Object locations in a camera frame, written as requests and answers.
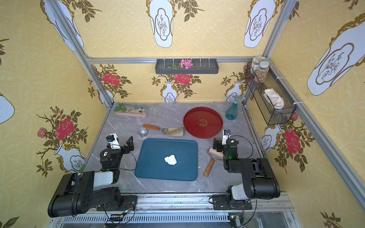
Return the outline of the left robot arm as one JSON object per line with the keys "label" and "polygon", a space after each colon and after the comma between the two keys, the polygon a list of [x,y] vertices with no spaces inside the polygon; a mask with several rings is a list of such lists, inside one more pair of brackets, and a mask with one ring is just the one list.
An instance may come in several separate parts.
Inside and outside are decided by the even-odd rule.
{"label": "left robot arm", "polygon": [[122,196],[114,186],[123,170],[120,167],[123,156],[135,148],[134,139],[129,137],[123,146],[116,134],[108,135],[106,140],[107,148],[99,154],[101,170],[65,174],[48,205],[49,217],[76,216],[91,208],[121,211],[124,217],[136,208],[137,196]]}

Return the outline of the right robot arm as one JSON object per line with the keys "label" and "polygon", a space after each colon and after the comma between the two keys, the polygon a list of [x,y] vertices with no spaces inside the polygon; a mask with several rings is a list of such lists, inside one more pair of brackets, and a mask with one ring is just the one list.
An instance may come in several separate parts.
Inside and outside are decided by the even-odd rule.
{"label": "right robot arm", "polygon": [[229,186],[225,195],[212,196],[216,211],[252,209],[251,199],[271,200],[281,194],[279,183],[266,158],[239,158],[239,141],[213,140],[213,155],[220,153],[223,168],[241,175],[242,183]]}

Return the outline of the white dough lump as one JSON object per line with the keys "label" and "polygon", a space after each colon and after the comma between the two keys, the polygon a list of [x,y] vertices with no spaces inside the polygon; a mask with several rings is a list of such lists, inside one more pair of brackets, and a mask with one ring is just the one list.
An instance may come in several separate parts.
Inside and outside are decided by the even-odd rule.
{"label": "white dough lump", "polygon": [[177,164],[177,160],[175,155],[170,155],[164,158],[164,161],[169,164],[169,165],[176,165]]}

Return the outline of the wooden rolling pin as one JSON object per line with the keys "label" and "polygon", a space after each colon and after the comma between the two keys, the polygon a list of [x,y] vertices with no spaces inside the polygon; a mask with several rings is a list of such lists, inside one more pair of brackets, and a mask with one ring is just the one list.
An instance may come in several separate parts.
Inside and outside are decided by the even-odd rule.
{"label": "wooden rolling pin", "polygon": [[222,152],[218,152],[216,149],[214,149],[212,147],[210,149],[208,149],[207,154],[210,156],[211,159],[208,163],[207,168],[204,171],[204,176],[205,177],[208,177],[210,175],[211,170],[212,170],[215,162],[216,161],[221,161],[224,158],[224,155],[223,155]]}

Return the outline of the teal plastic tray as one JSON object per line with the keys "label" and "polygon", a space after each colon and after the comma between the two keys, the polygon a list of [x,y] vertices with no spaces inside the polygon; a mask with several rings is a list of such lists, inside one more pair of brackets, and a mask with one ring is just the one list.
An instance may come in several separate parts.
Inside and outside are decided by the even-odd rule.
{"label": "teal plastic tray", "polygon": [[195,181],[198,175],[198,144],[193,140],[144,140],[135,176],[145,179]]}

